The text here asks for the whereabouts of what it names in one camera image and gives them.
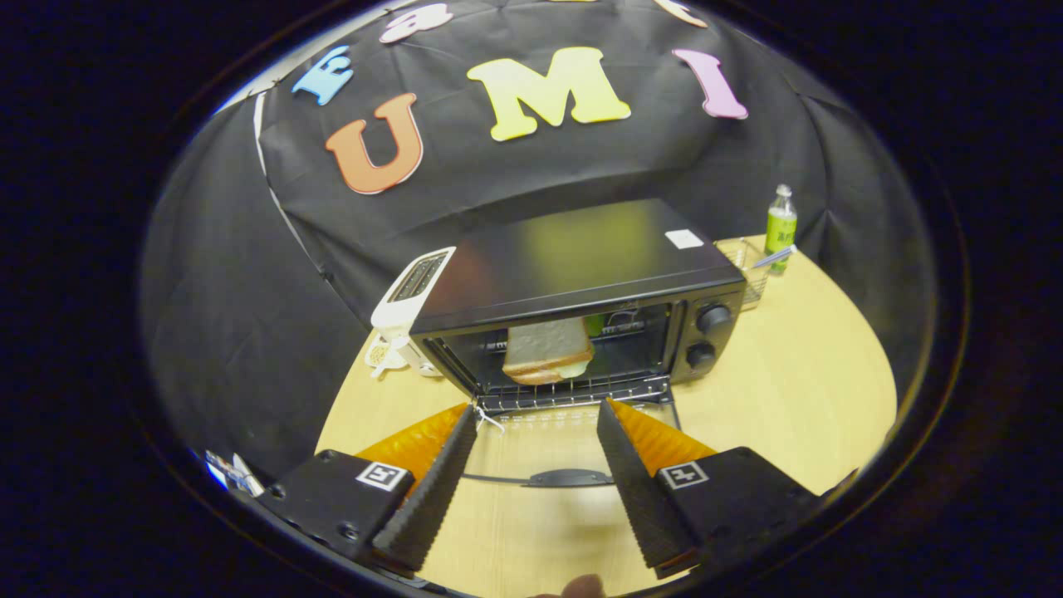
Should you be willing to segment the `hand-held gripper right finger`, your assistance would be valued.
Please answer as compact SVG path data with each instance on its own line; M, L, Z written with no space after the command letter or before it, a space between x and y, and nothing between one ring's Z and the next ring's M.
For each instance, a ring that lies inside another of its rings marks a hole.
M643 560L658 578L736 571L789 537L819 497L748 447L718 452L622 401L597 438Z

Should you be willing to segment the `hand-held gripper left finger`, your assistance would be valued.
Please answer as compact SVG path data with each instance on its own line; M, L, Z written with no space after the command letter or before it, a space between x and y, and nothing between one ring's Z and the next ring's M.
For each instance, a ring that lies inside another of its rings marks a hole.
M457 404L360 452L316 454L266 486L259 503L350 561L410 578L448 516L475 439L473 405Z

